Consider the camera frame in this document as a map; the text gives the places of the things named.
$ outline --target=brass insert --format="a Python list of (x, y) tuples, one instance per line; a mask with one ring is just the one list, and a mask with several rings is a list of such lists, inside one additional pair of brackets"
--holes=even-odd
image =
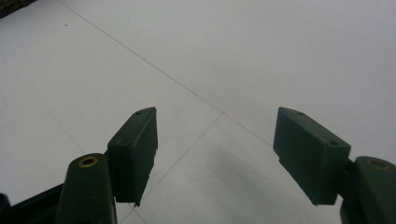
[(92, 156), (85, 157), (84, 159), (78, 162), (78, 166), (82, 168), (87, 168), (95, 165), (97, 162), (99, 162), (99, 159), (97, 159), (96, 157), (92, 157)]
[(383, 171), (390, 170), (390, 166), (385, 162), (373, 160), (373, 159), (369, 159), (367, 161), (369, 162), (370, 165), (374, 166), (378, 170), (383, 170)]

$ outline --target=white tile floor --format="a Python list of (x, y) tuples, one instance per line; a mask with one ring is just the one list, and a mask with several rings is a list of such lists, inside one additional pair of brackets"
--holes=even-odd
[(279, 106), (396, 163), (391, 0), (39, 0), (0, 20), (0, 191), (64, 180), (141, 108), (159, 150), (122, 223), (339, 223), (271, 148)]

